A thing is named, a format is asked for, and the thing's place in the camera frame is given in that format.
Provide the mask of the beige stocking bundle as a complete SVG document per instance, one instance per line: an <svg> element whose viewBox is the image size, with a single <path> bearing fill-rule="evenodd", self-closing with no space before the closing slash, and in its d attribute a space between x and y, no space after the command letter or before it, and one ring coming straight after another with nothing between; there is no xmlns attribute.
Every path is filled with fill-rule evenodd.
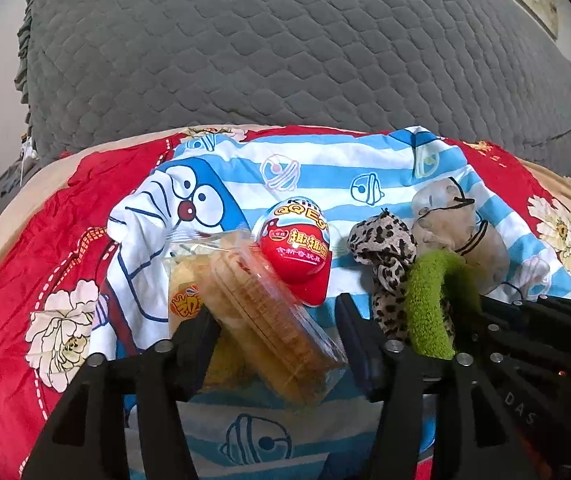
<svg viewBox="0 0 571 480"><path fill-rule="evenodd" d="M411 232L418 255L447 249L464 258L483 295L497 288L510 266L508 249L498 231L476 211L475 199L454 178L433 181L411 201Z"/></svg>

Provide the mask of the clear biscuit pack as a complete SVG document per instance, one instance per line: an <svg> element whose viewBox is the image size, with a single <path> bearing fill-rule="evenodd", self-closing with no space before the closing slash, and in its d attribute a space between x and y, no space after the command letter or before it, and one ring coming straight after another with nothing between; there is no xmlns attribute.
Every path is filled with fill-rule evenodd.
<svg viewBox="0 0 571 480"><path fill-rule="evenodd" d="M206 388L235 388L258 375L289 404L325 399L346 356L278 278L249 231L175 230L167 245L171 328L208 311L222 329Z"/></svg>

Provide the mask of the red blue surprise egg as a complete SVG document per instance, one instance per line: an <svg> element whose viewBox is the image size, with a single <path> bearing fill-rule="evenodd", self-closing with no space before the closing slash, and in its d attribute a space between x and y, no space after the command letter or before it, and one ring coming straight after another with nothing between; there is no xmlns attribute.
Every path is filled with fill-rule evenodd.
<svg viewBox="0 0 571 480"><path fill-rule="evenodd" d="M314 200L281 200L256 221L252 233L292 294L307 307L321 306L327 297L332 250L328 220Z"/></svg>

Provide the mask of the red floral blanket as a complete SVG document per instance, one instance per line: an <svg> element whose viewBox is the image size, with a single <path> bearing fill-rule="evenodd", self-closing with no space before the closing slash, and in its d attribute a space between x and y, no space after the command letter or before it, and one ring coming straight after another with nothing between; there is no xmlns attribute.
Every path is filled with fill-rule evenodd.
<svg viewBox="0 0 571 480"><path fill-rule="evenodd" d="M292 127L188 128L161 156L153 142L84 158L68 186L54 193L24 226L0 264L0 478L16 479L62 391L87 356L89 321L116 245L107 232L110 210L180 144L291 138ZM455 143L458 154L465 156ZM472 188L486 185L465 156ZM507 205L488 188L487 205ZM528 172L517 175L514 210L520 236L545 240L571 274L570 216L543 194Z"/></svg>

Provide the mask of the small yellow snack packet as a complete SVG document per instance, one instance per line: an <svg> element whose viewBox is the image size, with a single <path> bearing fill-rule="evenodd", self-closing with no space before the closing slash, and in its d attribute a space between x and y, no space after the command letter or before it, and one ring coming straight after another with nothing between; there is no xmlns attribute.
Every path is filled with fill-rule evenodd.
<svg viewBox="0 0 571 480"><path fill-rule="evenodd" d="M254 373L238 344L205 307L200 293L196 259L174 257L165 261L168 285L168 321L177 347L178 382L192 392L245 386Z"/></svg>

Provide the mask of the leopard print scrunchie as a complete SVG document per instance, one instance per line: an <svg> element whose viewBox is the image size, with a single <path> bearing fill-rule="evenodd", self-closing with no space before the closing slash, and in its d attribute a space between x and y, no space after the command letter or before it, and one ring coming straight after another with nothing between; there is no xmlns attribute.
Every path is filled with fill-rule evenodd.
<svg viewBox="0 0 571 480"><path fill-rule="evenodd" d="M405 299L418 246L407 224L384 208L380 214L356 223L346 244L354 260L372 271L374 321L387 339L410 346Z"/></svg>

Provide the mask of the grey bedside stool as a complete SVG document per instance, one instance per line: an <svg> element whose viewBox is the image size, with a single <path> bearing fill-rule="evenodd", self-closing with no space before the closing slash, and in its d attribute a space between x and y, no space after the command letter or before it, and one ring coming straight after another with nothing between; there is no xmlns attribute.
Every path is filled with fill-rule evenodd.
<svg viewBox="0 0 571 480"><path fill-rule="evenodd" d="M0 176L0 214L21 191L22 185L34 177L40 169L38 162L21 162L16 160Z"/></svg>

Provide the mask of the blue striped Doraemon fabric box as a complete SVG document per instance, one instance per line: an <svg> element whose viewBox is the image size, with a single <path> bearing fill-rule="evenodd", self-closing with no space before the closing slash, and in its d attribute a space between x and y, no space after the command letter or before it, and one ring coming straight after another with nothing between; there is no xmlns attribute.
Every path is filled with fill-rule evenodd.
<svg viewBox="0 0 571 480"><path fill-rule="evenodd" d="M283 128L237 141L208 133L179 144L174 156L136 176L122 168L126 194L111 210L108 233L116 252L107 270L89 338L91 352L134 356L170 334L167 234L194 230L258 231L268 211L298 200L309 218L323 217L331 266L310 282L312 318L335 329L333 304L348 292L370 310L371 277L347 252L351 227L382 211L405 222L413 201L441 180L472 198L477 221L496 228L509 270L494 297L551 292L571 298L571 274L525 215L508 204L523 167L505 160L491 183L458 146L412 127L384 134ZM234 392L196 396L179 405L194 466L203 479L343 479L367 457L381 405L345 374L322 404L293 411L261 382Z"/></svg>

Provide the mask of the grey quilted headboard cover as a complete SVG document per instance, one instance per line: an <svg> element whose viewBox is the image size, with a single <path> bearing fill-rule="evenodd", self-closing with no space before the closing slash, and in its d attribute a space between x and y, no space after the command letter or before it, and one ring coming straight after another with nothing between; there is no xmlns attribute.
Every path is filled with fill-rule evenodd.
<svg viewBox="0 0 571 480"><path fill-rule="evenodd" d="M571 62L513 0L26 0L43 162L183 126L422 126L571 176Z"/></svg>

